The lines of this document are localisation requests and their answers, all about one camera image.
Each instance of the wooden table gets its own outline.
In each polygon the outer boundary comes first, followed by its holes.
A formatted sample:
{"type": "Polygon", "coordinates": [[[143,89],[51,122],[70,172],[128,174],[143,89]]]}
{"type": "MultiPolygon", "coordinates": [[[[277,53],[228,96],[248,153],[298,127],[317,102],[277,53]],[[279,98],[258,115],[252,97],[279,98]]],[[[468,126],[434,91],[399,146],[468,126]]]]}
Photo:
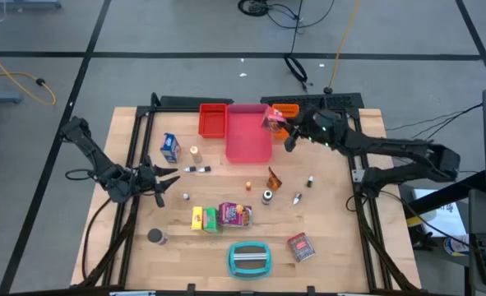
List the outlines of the wooden table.
{"type": "MultiPolygon", "coordinates": [[[[126,161],[135,110],[114,110],[105,153],[120,164],[126,161]]],[[[370,136],[385,136],[380,110],[362,109],[360,114],[363,132],[370,136]]],[[[139,142],[142,141],[146,120],[143,124],[139,142]]],[[[306,291],[308,285],[314,285],[318,292],[368,292],[358,221],[355,213],[345,209],[352,187],[344,156],[303,140],[298,141],[294,152],[288,153],[282,142],[275,140],[269,164],[231,164],[224,156],[224,139],[203,139],[197,135],[197,125],[198,113],[155,114],[149,151],[154,162],[165,168],[183,169],[193,165],[189,147],[198,146],[203,164],[210,165],[211,172],[184,173],[179,170],[173,174],[182,177],[166,192],[165,208],[158,208],[153,197],[141,199],[127,289],[185,290],[188,283],[195,283],[197,290],[301,292],[306,291]],[[159,151],[165,132],[175,134],[183,148],[178,164],[168,164],[159,151]],[[261,203],[261,195],[266,190],[269,165],[283,185],[275,193],[272,203],[265,206],[261,203]],[[315,181],[312,188],[306,188],[310,175],[315,181]],[[246,181],[252,182],[250,192],[245,190],[246,181]],[[303,199],[293,206],[296,192],[301,192],[303,199]],[[184,193],[190,195],[189,201],[183,199],[184,193]],[[224,201],[252,206],[253,226],[249,229],[224,228],[221,235],[190,230],[193,206],[218,206],[224,201]],[[150,243],[146,235],[153,228],[168,233],[169,243],[165,246],[150,243]],[[307,234],[316,255],[297,263],[286,240],[300,232],[307,234]],[[229,277],[226,252],[231,244],[245,240],[269,245],[273,261],[269,277],[263,280],[229,277]]],[[[140,146],[137,145],[137,158],[140,146]]],[[[371,166],[392,166],[391,158],[387,156],[369,155],[368,159],[371,166]]],[[[384,190],[398,194],[396,186],[387,186],[384,190]]],[[[87,222],[107,198],[106,192],[96,186],[87,222]]],[[[401,204],[383,194],[377,199],[377,204],[389,255],[410,282],[420,286],[401,204]]],[[[351,202],[350,206],[354,208],[354,203],[351,202]]],[[[88,272],[108,248],[115,211],[116,204],[108,205],[91,229],[88,272]]],[[[118,252],[115,260],[112,283],[117,282],[122,251],[118,252]]],[[[373,256],[373,264],[377,286],[382,287],[376,255],[373,256]]],[[[81,248],[72,283],[80,281],[81,248]]]]}

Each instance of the yellow box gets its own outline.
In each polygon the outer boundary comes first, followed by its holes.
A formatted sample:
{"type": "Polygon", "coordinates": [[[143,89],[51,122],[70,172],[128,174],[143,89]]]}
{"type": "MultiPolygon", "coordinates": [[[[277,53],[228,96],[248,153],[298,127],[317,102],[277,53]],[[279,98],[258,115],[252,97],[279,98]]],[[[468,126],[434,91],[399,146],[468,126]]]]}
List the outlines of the yellow box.
{"type": "Polygon", "coordinates": [[[193,207],[192,230],[202,230],[202,206],[193,207]]]}

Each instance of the pink plastic bin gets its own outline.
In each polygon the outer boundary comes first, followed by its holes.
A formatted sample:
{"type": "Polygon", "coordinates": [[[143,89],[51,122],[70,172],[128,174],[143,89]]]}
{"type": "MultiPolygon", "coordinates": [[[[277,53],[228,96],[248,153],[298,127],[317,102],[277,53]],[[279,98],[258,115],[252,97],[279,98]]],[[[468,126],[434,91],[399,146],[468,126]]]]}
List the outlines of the pink plastic bin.
{"type": "Polygon", "coordinates": [[[261,127],[266,104],[228,105],[226,158],[232,163],[265,163],[272,157],[272,134],[261,127]]]}

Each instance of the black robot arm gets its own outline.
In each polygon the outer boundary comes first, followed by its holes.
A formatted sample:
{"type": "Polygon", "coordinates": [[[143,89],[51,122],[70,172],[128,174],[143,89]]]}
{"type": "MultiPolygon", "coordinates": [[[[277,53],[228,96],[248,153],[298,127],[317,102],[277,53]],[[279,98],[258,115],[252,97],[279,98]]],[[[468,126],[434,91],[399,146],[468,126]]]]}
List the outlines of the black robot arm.
{"type": "Polygon", "coordinates": [[[354,182],[363,193],[377,197],[384,186],[415,179],[428,178],[435,182],[456,179],[460,156],[442,145],[423,140],[400,140],[366,136],[349,127],[346,120],[329,110],[309,110],[289,119],[283,128],[289,132],[285,149],[292,151],[298,138],[306,138],[338,150],[342,155],[363,153],[389,155],[413,160],[392,169],[368,168],[353,171],[354,182]]]}
{"type": "Polygon", "coordinates": [[[176,172],[162,169],[151,163],[147,156],[137,168],[124,168],[115,164],[91,138],[89,124],[83,118],[73,117],[62,127],[63,140],[75,144],[93,165],[90,176],[108,192],[111,201],[123,203],[130,197],[144,192],[154,192],[157,206],[164,207],[163,194],[180,177],[164,181],[158,177],[176,172]]]}

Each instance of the red box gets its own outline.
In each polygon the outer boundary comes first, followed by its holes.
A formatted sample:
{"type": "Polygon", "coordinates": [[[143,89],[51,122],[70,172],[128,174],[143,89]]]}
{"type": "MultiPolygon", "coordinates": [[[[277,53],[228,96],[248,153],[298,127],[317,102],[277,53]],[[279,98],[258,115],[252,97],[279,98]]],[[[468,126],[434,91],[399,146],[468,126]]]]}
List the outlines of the red box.
{"type": "Polygon", "coordinates": [[[261,127],[267,104],[231,104],[226,124],[226,158],[232,163],[266,163],[272,134],[261,127]]]}
{"type": "Polygon", "coordinates": [[[226,135],[226,104],[201,104],[199,135],[205,138],[224,138],[226,135]]]}

